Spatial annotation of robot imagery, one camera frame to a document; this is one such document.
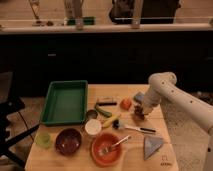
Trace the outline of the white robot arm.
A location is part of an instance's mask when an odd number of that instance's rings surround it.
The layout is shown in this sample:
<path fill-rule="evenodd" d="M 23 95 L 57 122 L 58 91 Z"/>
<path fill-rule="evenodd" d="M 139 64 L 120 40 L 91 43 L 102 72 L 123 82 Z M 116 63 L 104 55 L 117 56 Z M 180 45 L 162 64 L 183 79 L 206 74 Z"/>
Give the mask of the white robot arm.
<path fill-rule="evenodd" d="M 143 113 L 151 113 L 162 97 L 180 107 L 210 136 L 203 171 L 213 171 L 213 106 L 177 88 L 173 72 L 154 73 L 148 83 L 142 102 Z"/>

